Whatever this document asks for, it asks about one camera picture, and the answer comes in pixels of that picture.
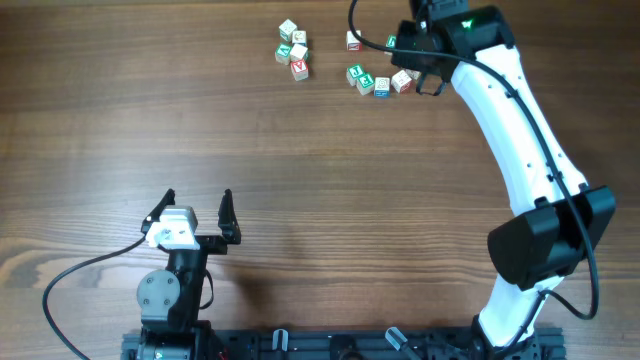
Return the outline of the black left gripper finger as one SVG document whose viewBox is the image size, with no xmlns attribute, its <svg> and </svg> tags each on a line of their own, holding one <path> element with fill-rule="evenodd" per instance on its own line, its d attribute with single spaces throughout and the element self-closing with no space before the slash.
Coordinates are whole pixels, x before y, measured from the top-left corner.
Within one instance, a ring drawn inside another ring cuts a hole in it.
<svg viewBox="0 0 640 360">
<path fill-rule="evenodd" d="M 169 188 L 158 204 L 151 210 L 151 212 L 143 219 L 141 224 L 141 233 L 146 235 L 151 228 L 151 225 L 160 220 L 160 215 L 167 206 L 173 206 L 175 204 L 175 191 Z"/>
<path fill-rule="evenodd" d="M 218 227 L 224 240 L 233 245 L 241 243 L 242 234 L 236 217 L 233 193 L 226 189 L 221 199 L 218 211 Z"/>
</svg>

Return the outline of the green J letter block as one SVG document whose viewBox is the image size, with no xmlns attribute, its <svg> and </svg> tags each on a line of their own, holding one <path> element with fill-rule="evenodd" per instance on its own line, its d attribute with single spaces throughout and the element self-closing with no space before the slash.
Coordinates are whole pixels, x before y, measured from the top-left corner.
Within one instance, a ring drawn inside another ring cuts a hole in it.
<svg viewBox="0 0 640 360">
<path fill-rule="evenodd" d="M 354 86 L 358 78 L 365 74 L 360 64 L 354 64 L 346 69 L 346 79 L 350 86 Z"/>
</svg>

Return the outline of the yellow edged picture block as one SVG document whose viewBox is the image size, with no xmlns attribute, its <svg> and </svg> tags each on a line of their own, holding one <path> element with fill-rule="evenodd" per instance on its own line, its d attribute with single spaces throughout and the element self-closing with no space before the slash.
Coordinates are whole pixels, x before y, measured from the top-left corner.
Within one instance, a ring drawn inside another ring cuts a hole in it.
<svg viewBox="0 0 640 360">
<path fill-rule="evenodd" d="M 406 69 L 405 72 L 413 80 L 418 80 L 421 77 L 421 73 L 419 71 L 416 71 L 416 70 Z"/>
</svg>

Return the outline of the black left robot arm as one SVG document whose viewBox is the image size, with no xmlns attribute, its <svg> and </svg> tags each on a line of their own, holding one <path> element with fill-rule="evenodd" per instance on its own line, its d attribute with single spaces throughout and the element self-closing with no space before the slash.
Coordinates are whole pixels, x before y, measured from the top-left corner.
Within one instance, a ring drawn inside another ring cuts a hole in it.
<svg viewBox="0 0 640 360">
<path fill-rule="evenodd" d="M 241 243 L 232 191 L 227 189 L 218 210 L 219 235 L 198 235 L 198 220 L 190 206 L 175 203 L 167 190 L 141 225 L 144 239 L 168 255 L 163 270 L 147 274 L 136 293 L 142 328 L 122 343 L 123 359 L 224 359 L 226 349 L 199 312 L 212 302 L 201 301 L 203 285 L 211 282 L 207 259 L 225 255 Z"/>
</svg>

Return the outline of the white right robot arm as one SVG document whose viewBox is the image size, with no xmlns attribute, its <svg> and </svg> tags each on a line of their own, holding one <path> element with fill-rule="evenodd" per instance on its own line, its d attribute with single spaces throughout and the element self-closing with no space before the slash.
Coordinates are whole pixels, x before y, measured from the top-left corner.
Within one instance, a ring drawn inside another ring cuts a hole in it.
<svg viewBox="0 0 640 360">
<path fill-rule="evenodd" d="M 512 220 L 488 235 L 498 277 L 474 320 L 489 356 L 524 347 L 555 287 L 586 262 L 599 305 L 594 250 L 616 208 L 606 186 L 592 189 L 564 154 L 528 86 L 515 37 L 495 6 L 413 1 L 400 24 L 394 65 L 452 85 L 475 116 L 498 163 Z"/>
</svg>

